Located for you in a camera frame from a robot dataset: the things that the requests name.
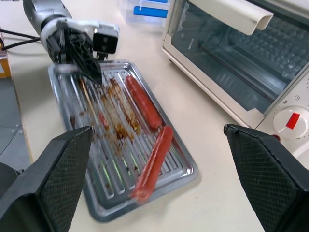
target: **grill rack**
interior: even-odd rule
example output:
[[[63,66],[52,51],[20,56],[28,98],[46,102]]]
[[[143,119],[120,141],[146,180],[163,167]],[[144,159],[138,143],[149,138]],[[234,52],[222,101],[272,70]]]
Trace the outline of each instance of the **grill rack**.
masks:
[[[81,77],[71,65],[53,64],[49,74],[66,129],[94,127],[84,193],[92,216],[105,222],[139,206],[130,194],[161,130],[154,132],[146,124],[126,88],[126,76],[134,76],[145,89],[163,124],[171,123],[133,63],[116,60],[100,65],[102,86]],[[197,165],[174,129],[150,201],[196,177]]]

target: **white table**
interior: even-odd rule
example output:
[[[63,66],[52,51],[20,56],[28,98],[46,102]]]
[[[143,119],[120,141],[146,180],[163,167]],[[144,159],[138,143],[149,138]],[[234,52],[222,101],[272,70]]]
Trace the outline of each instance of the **white table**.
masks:
[[[198,179],[110,223],[89,215],[84,195],[70,232],[262,232],[243,189],[223,134],[234,121],[161,51],[162,34],[129,26],[115,0],[64,0],[74,19],[95,19],[120,26],[120,41],[111,58],[133,61],[162,105],[199,167]],[[0,2],[3,29],[36,35],[22,2]],[[4,35],[5,43],[17,37]],[[49,141],[64,132],[47,66],[51,63],[40,43],[8,53],[29,150],[36,160]]]

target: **sausage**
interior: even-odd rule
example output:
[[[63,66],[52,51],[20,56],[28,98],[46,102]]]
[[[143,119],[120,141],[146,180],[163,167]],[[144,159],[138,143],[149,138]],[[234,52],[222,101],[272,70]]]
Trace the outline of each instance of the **sausage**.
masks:
[[[155,189],[172,138],[173,129],[170,126],[164,126],[132,192],[132,198],[136,198],[140,203],[148,200]]]
[[[149,126],[154,130],[158,129],[162,119],[137,80],[133,76],[127,76],[126,86]]]

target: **wire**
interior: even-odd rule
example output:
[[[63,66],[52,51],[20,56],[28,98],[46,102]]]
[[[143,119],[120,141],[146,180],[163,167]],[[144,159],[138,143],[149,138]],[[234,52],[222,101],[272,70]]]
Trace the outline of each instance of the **wire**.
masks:
[[[20,46],[20,45],[24,45],[24,44],[29,44],[29,43],[37,42],[37,41],[39,41],[40,39],[41,39],[40,37],[37,37],[37,38],[32,39],[32,40],[26,40],[26,41],[14,43],[14,44],[11,44],[11,45],[8,45],[8,46],[3,47],[1,50],[2,50],[2,51],[5,51],[5,50],[8,50],[8,49],[11,49],[11,48],[13,48],[13,47]]]
[[[0,44],[1,44],[1,48],[4,47],[4,42],[3,42],[3,39],[0,37]]]
[[[11,34],[11,35],[17,35],[17,36],[21,36],[21,37],[25,37],[25,38],[29,38],[29,39],[38,38],[36,36],[26,35],[26,34],[23,34],[23,33],[18,33],[18,32],[14,32],[14,31],[10,31],[10,30],[4,30],[4,29],[0,29],[0,32],[6,33],[6,34]]]

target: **oven door handle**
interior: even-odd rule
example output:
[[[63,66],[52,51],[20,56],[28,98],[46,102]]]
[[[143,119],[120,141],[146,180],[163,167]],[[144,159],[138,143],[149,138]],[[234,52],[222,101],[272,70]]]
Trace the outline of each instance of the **oven door handle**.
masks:
[[[246,35],[264,30],[273,13],[245,0],[189,0],[198,8]]]

